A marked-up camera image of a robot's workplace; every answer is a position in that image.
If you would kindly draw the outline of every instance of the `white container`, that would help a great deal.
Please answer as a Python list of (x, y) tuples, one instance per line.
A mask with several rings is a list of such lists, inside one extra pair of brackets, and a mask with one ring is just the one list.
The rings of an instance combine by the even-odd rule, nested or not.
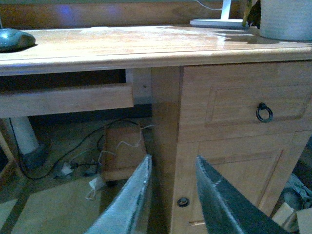
[(260, 35), (312, 40), (312, 0), (261, 0)]

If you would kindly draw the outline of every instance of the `desk drawer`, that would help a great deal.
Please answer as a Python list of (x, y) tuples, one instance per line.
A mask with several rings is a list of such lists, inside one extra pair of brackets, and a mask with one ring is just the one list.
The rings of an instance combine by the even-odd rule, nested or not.
[[(311, 97), (310, 61), (185, 67), (179, 141), (309, 130)], [(257, 119), (261, 102), (272, 110), (271, 122)]]
[(0, 93), (0, 118), (133, 107), (132, 84)]

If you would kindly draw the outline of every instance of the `ring pull handle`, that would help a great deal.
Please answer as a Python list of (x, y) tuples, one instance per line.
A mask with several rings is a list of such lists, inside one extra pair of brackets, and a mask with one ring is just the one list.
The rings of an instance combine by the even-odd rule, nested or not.
[[(266, 110), (269, 113), (269, 117), (268, 118), (262, 118), (260, 115), (261, 110)], [(260, 122), (268, 123), (268, 122), (271, 122), (273, 120), (272, 110), (263, 102), (259, 104), (258, 109), (257, 109), (255, 114), (256, 114), (256, 116)]]

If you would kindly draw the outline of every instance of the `white lamp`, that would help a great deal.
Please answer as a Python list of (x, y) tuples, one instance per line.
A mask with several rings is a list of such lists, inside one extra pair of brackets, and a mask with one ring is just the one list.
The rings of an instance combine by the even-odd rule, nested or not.
[(229, 19), (230, 8), (231, 0), (223, 0), (221, 19), (194, 19), (190, 24), (194, 27), (244, 29), (242, 19)]

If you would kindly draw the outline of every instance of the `cabinet door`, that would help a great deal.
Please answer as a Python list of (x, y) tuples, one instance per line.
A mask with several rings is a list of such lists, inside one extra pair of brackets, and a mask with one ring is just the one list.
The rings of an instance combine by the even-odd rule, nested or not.
[[(311, 61), (185, 67), (178, 141), (312, 129), (311, 74)], [(257, 119), (262, 102), (272, 122)]]
[[(197, 196), (195, 156), (204, 156), (253, 205), (269, 215), (311, 132), (179, 143), (172, 233), (207, 233)], [(190, 205), (177, 206), (181, 197)]]

